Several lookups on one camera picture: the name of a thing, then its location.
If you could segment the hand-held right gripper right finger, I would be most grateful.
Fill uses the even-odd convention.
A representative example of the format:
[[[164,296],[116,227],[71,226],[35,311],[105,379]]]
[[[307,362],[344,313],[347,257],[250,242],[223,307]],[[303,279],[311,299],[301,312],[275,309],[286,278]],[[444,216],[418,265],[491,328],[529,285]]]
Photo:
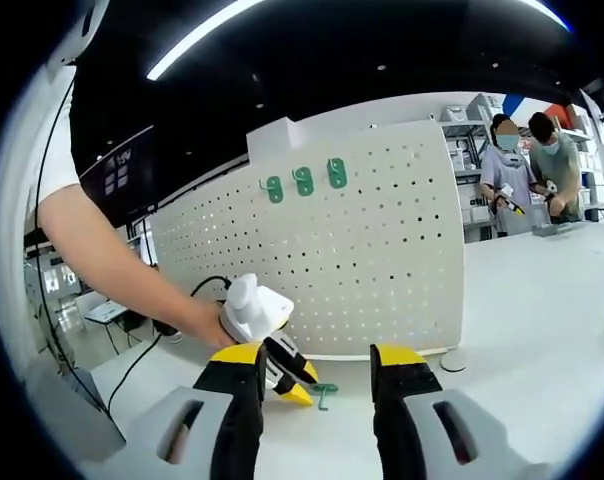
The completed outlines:
[[[510,479],[505,427],[441,386],[409,347],[370,346],[373,431],[385,479]]]

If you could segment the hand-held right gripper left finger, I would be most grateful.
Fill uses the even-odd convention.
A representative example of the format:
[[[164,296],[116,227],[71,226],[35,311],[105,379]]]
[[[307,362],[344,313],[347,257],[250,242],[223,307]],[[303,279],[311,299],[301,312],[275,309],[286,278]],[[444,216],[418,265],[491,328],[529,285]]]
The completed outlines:
[[[266,353],[259,342],[215,353],[196,382],[162,403],[156,455],[167,479],[252,479],[263,433]]]

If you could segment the person's left hand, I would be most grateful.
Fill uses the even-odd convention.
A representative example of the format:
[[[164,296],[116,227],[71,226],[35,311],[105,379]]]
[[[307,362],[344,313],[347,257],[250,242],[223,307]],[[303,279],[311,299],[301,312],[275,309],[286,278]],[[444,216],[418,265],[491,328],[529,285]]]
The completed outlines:
[[[222,307],[216,302],[194,301],[194,329],[198,337],[216,348],[226,348],[236,341],[221,324]]]

